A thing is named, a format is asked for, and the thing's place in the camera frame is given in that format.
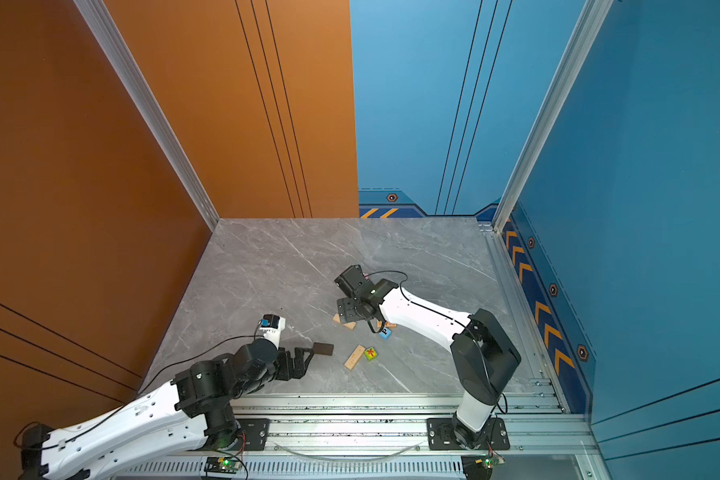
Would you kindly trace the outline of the plain long wood block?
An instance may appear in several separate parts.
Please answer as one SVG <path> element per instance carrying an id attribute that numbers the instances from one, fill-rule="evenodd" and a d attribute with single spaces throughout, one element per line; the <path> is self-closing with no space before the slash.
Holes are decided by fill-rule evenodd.
<path id="1" fill-rule="evenodd" d="M 333 316 L 334 323 L 341 325 L 349 330 L 354 330 L 356 327 L 356 322 L 343 322 L 338 314 L 335 314 Z"/>

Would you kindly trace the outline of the dark brown wood block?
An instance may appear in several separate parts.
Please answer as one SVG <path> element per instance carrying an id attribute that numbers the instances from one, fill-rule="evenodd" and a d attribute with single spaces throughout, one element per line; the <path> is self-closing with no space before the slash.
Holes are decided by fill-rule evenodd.
<path id="1" fill-rule="evenodd" d="M 315 342 L 312 350 L 315 355 L 332 356 L 334 345 L 330 343 Z"/>

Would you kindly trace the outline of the engraved long wood block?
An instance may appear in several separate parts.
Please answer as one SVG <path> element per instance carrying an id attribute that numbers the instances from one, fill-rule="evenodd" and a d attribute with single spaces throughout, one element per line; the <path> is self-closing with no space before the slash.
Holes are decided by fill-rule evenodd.
<path id="1" fill-rule="evenodd" d="M 348 370 L 353 370 L 359 361 L 364 357 L 365 351 L 366 348 L 363 345 L 358 345 L 344 362 L 344 366 Z"/>

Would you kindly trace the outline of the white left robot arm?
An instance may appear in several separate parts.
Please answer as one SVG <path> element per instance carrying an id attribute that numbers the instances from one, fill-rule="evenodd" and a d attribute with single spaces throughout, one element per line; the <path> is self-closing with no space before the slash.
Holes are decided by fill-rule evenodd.
<path id="1" fill-rule="evenodd" d="M 125 468 L 187 450 L 239 449 L 245 431 L 232 401 L 273 380 L 300 379 L 315 354 L 257 338 L 233 354 L 194 363 L 155 390 L 109 413 L 53 429 L 38 423 L 21 438 L 24 479 L 104 479 Z"/>

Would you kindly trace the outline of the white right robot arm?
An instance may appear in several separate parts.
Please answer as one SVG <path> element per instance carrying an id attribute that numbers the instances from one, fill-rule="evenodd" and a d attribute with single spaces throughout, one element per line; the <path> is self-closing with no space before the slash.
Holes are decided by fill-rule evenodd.
<path id="1" fill-rule="evenodd" d="M 504 389 L 522 357 L 496 316 L 478 309 L 452 310 L 408 292 L 401 282 L 371 279 L 360 265 L 347 267 L 334 283 L 342 323 L 364 321 L 375 334 L 388 324 L 408 328 L 451 354 L 464 393 L 452 417 L 458 445 L 492 449 Z"/>

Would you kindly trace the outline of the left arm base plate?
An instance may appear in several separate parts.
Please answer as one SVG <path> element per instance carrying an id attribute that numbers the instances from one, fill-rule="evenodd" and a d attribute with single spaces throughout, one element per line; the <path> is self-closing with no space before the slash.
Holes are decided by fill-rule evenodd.
<path id="1" fill-rule="evenodd" d="M 228 447 L 233 452 L 261 452 L 266 448 L 269 436 L 268 418 L 238 418 L 239 429 Z"/>

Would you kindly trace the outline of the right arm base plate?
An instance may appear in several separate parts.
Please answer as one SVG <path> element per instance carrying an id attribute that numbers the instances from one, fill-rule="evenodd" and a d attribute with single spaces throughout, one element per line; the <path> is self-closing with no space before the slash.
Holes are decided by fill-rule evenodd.
<path id="1" fill-rule="evenodd" d="M 471 431 L 456 417 L 428 418 L 426 429 L 428 447 L 433 451 L 506 451 L 510 449 L 505 423 L 497 417 L 489 418 L 478 433 Z"/>

